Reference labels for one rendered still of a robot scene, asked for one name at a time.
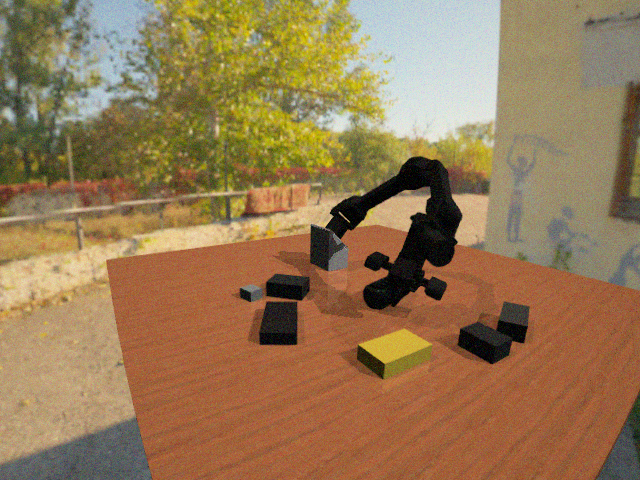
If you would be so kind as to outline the yellow rectangular block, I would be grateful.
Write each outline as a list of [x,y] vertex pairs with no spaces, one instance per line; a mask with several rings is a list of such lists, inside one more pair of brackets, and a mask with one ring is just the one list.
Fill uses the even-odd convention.
[[432,344],[403,329],[358,344],[357,360],[381,379],[431,359]]

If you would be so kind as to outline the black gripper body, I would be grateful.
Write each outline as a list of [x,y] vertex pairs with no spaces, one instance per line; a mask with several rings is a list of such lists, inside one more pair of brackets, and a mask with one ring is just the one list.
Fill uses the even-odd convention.
[[[426,258],[418,251],[415,250],[411,247],[409,247],[408,245],[405,244],[403,245],[403,248],[401,250],[401,252],[406,253],[406,258],[413,260],[414,257],[418,257],[421,259],[421,269],[426,261]],[[380,253],[380,252],[374,252],[373,254],[369,255],[365,261],[364,266],[366,268],[369,268],[373,271],[379,271],[381,268],[384,270],[388,271],[388,275],[387,278],[389,277],[389,271],[391,269],[391,267],[393,266],[392,263],[389,263],[389,257],[385,256],[384,254]],[[426,296],[430,296],[432,298],[434,298],[435,300],[441,300],[446,288],[447,288],[447,284],[444,281],[441,281],[440,279],[436,278],[436,277],[431,277],[430,280],[424,278],[423,282],[421,284],[421,286],[423,286],[424,292],[426,294]]]

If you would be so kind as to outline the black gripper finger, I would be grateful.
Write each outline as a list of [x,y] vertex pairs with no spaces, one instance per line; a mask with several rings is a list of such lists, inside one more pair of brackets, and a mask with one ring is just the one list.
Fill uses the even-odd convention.
[[[417,287],[417,289],[418,289],[418,288],[419,288],[419,287]],[[398,295],[398,297],[397,297],[396,301],[394,302],[393,307],[394,307],[394,308],[396,307],[396,305],[401,301],[401,299],[402,299],[402,297],[403,297],[404,295],[406,295],[406,294],[407,294],[408,292],[410,292],[410,291],[411,291],[411,292],[416,292],[416,290],[417,290],[417,289],[414,289],[414,288],[412,288],[412,287],[410,287],[408,290],[404,290],[404,289],[402,289],[402,290],[401,290],[401,292],[399,293],[399,295]]]
[[[385,280],[388,281],[388,278],[385,277]],[[394,302],[396,301],[396,299],[398,297],[399,291],[400,291],[400,287],[398,287],[396,285],[391,285],[391,306],[392,307],[393,307]]]

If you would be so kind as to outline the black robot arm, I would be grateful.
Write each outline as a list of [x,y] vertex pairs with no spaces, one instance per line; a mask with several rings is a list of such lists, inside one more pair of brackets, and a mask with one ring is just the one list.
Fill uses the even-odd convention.
[[[418,250],[433,266],[447,265],[455,255],[458,243],[455,233],[463,214],[451,196],[448,171],[437,159],[411,157],[398,175],[365,195],[353,195],[332,208],[333,218],[325,228],[341,239],[348,229],[352,231],[365,219],[368,210],[404,190],[417,190],[423,186],[430,186],[431,191],[431,197],[426,200],[427,215],[415,213],[410,217],[412,224],[405,244]],[[399,252],[389,271],[388,283],[404,290],[410,286],[420,287],[425,276],[421,259],[410,260],[405,256],[406,253]]]

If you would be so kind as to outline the dark grey switch panel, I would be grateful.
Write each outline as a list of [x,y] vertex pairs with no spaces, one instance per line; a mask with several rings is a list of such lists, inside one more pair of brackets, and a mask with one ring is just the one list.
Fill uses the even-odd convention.
[[380,310],[391,305],[391,285],[385,277],[367,285],[363,295],[369,308]]

